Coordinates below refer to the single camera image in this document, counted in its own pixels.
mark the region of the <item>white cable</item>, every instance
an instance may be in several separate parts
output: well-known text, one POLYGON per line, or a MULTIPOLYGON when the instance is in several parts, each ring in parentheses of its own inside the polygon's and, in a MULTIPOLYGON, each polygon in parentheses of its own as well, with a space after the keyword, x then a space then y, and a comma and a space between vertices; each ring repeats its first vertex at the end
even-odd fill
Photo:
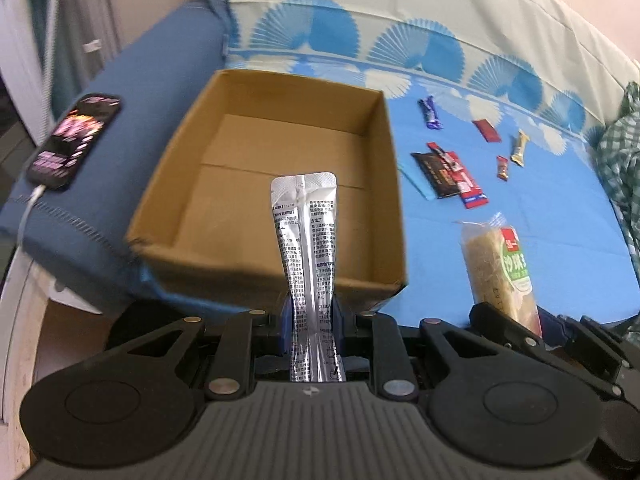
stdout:
POLYGON ((51 126, 51 91, 53 88, 53 68, 56 53, 56 35, 58 32, 58 9, 60 0, 47 1, 47 35, 44 48, 42 70, 42 123, 38 136, 38 146, 47 139, 51 126))
POLYGON ((24 208, 24 213, 22 213, 22 218, 20 219, 20 225, 18 226, 18 248, 22 248, 22 242, 24 240, 24 230, 27 227, 27 220, 29 219, 29 215, 33 206, 35 206, 38 199, 42 196, 42 194, 47 189, 47 186, 44 184, 40 184, 37 188, 33 190, 31 196, 29 197, 29 201, 27 202, 26 207, 24 208))

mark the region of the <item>smartphone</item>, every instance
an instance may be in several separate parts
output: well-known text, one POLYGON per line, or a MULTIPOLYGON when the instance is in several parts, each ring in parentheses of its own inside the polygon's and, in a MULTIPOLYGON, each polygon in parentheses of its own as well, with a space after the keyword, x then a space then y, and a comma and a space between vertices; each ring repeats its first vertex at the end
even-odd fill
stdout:
POLYGON ((67 187, 121 104, 119 97, 111 95, 81 97, 40 147, 27 169, 27 178, 49 189, 67 187))

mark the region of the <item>green and white plaid fabric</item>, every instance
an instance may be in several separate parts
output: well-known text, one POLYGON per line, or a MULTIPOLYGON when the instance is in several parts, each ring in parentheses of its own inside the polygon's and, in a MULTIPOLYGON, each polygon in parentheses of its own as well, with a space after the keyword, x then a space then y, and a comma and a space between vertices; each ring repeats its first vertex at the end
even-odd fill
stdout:
POLYGON ((620 118, 603 134, 596 170, 609 196, 640 283, 640 88, 626 86, 620 118))

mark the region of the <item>packaged bread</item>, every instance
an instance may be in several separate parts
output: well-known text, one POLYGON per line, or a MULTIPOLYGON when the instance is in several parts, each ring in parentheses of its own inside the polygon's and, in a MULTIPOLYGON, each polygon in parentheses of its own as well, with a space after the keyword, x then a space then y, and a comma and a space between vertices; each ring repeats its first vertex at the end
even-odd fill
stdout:
POLYGON ((516 230, 501 213, 483 224, 463 223, 462 251, 474 301, 486 301, 542 336, 538 307, 516 230))

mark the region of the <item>cardboard box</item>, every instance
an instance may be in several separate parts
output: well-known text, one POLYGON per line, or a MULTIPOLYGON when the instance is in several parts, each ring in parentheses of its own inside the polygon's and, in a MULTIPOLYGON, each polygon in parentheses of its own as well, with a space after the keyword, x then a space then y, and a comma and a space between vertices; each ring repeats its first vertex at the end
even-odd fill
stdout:
POLYGON ((382 92, 279 73, 216 73, 164 152, 127 240, 167 290, 273 310, 287 283, 271 181, 316 171, 338 181, 337 297, 369 308, 406 283, 382 92))

